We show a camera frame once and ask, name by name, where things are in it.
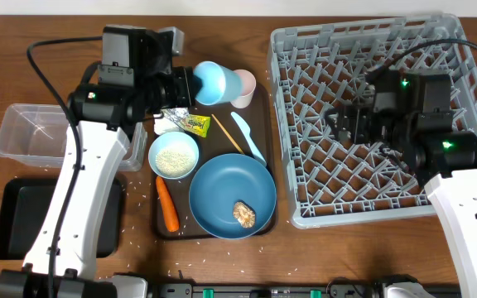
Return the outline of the light blue cup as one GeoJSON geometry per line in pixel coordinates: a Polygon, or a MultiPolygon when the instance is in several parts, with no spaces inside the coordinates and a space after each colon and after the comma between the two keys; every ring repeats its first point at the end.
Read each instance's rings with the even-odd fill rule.
{"type": "Polygon", "coordinates": [[[239,75],[213,61],[200,62],[194,68],[194,76],[201,82],[195,100],[205,106],[229,103],[242,93],[239,75]]]}

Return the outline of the light blue bowl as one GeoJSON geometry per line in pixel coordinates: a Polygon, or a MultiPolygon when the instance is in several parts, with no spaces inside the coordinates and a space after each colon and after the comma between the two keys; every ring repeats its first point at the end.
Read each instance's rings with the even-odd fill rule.
{"type": "Polygon", "coordinates": [[[199,157],[199,147],[193,137],[184,132],[168,132],[152,142],[147,159],[160,177],[179,180],[195,169],[199,157]]]}

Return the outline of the pink cup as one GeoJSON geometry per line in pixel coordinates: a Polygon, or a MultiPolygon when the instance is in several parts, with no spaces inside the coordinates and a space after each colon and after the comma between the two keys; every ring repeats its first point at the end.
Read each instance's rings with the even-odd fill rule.
{"type": "Polygon", "coordinates": [[[257,81],[254,75],[248,70],[235,70],[242,83],[241,94],[231,102],[235,108],[246,108],[253,99],[257,81]]]}

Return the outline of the dark blue plate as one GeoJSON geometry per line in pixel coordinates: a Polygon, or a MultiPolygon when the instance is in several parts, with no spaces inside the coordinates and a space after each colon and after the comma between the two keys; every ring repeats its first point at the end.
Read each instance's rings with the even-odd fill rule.
{"type": "Polygon", "coordinates": [[[223,154],[207,161],[194,175],[189,206],[195,221],[217,238],[240,239],[259,233],[271,220],[277,189],[267,167],[252,157],[223,154]],[[234,205],[245,203],[256,214],[252,228],[242,228],[234,205]]]}

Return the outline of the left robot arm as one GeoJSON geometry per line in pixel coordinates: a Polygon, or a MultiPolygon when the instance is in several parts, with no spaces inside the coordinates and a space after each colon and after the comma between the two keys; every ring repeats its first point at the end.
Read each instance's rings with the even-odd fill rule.
{"type": "Polygon", "coordinates": [[[113,179],[137,124],[166,108],[188,108],[197,87],[189,67],[174,66],[185,35],[108,25],[102,58],[77,88],[58,99],[67,121],[60,175],[46,217],[18,271],[0,273],[0,297],[146,297],[146,279],[94,278],[97,245],[113,179]]]}

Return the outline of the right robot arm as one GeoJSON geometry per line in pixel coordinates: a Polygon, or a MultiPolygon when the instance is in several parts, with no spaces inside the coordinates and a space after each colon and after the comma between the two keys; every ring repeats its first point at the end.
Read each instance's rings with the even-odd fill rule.
{"type": "Polygon", "coordinates": [[[463,297],[477,297],[477,136],[453,128],[451,78],[441,70],[375,70],[372,103],[324,113],[339,142],[402,153],[446,236],[463,297]]]}

